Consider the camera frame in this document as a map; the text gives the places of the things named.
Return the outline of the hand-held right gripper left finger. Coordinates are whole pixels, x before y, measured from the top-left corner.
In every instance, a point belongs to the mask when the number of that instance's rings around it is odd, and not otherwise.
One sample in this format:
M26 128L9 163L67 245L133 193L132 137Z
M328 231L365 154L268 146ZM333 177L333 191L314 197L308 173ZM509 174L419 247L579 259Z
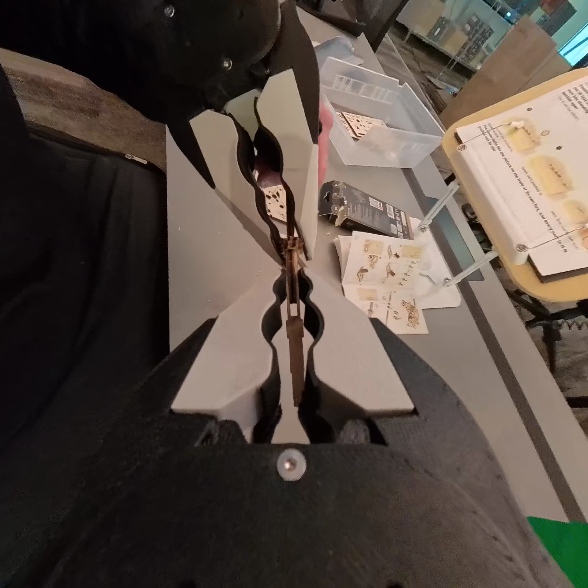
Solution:
M232 421L270 443L282 417L275 335L283 326L283 271L261 276L214 321L171 410Z

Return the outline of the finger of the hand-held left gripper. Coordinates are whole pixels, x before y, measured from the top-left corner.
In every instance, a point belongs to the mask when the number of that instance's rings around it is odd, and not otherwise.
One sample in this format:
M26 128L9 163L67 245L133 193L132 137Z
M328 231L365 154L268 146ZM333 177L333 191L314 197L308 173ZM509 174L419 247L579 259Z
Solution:
M263 129L281 153L281 177L295 202L295 221L306 259L312 260L318 234L318 140L313 139L292 69L271 76L254 104Z
M254 100L259 90L246 92L230 100L226 109L205 109L190 120L190 127L202 152L222 202L238 219L244 230L276 263L282 266L273 237L280 240L275 224L258 203L265 204L254 178L254 143L258 129Z

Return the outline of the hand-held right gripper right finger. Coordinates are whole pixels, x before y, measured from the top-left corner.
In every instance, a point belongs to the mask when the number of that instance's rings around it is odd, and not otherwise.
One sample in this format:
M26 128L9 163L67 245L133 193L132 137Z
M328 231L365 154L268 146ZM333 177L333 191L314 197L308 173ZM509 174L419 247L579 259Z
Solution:
M303 352L294 393L298 418L310 443L334 443L345 426L410 415L415 411L371 320L309 269L298 274L303 328L312 342Z

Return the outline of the dark wooden model strip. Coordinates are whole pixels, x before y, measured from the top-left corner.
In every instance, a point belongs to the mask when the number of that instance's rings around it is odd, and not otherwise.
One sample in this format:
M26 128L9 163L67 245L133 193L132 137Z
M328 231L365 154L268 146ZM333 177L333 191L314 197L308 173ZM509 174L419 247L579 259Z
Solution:
M299 299L299 249L299 239L295 236L287 237L285 241L286 334L289 343L290 374L295 407L300 406L305 388L304 326Z

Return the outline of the pale wooden model plate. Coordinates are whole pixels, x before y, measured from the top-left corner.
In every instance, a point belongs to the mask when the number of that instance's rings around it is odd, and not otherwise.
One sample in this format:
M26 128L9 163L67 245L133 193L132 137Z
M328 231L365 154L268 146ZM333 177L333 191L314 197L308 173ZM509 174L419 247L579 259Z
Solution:
M280 221L287 222L287 202L286 192L282 184L263 187L265 195L266 211L269 217Z

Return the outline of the pink object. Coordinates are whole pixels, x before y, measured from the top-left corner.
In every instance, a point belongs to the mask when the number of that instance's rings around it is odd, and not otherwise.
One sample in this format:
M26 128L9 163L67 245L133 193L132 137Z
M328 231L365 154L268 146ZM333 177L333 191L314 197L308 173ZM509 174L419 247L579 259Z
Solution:
M325 183L329 163L330 132L334 119L323 102L319 104L320 133L318 136L318 187Z

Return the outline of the laser-cut wooden sheet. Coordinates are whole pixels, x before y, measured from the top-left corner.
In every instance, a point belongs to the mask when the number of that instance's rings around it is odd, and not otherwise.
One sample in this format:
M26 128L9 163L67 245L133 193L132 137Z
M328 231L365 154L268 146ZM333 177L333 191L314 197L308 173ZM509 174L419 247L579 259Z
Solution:
M362 139L374 127L386 127L384 121L364 115L342 111L336 111L336 115L354 141Z

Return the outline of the illustrated instruction booklet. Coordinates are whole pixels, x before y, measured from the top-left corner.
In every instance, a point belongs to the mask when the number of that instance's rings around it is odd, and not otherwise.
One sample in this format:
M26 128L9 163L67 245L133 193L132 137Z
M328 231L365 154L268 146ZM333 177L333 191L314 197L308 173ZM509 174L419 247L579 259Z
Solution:
M459 307L458 287L434 239L416 240L354 231L338 236L344 296L394 334L427 334L424 310Z

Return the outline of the black packaging box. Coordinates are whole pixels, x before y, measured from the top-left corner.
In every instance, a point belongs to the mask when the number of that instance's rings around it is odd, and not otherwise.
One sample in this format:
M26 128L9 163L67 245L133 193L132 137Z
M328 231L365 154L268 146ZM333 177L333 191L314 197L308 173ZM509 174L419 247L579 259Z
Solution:
M404 211L344 182L322 185L318 215L349 231L413 239L410 218Z

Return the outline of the clear plastic bin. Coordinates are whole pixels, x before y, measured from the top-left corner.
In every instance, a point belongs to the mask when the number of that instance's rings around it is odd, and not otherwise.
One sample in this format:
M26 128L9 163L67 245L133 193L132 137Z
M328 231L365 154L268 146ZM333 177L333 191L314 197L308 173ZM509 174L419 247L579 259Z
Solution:
M330 141L345 165L410 169L440 146L444 130L407 83L331 56L319 75L321 99L334 116ZM338 112L384 125L354 140Z

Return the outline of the person's black clothing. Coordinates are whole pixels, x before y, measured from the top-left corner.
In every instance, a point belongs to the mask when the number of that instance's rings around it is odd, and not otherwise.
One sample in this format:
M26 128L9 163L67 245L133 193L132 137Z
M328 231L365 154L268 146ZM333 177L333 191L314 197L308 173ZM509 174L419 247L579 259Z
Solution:
M1 70L1 450L167 354L165 196L157 166L28 127Z

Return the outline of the brown cardboard panel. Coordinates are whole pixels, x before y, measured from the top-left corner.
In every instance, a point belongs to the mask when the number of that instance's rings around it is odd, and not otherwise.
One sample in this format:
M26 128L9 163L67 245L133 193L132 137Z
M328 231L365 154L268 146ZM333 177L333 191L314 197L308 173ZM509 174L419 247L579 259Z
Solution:
M440 115L445 127L571 70L555 41L523 17L454 95Z

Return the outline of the green plastic bin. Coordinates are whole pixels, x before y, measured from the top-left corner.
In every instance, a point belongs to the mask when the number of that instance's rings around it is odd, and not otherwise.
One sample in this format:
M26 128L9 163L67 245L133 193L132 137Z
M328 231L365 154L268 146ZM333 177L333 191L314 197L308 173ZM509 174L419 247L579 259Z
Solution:
M587 524L527 518L574 587L587 587Z

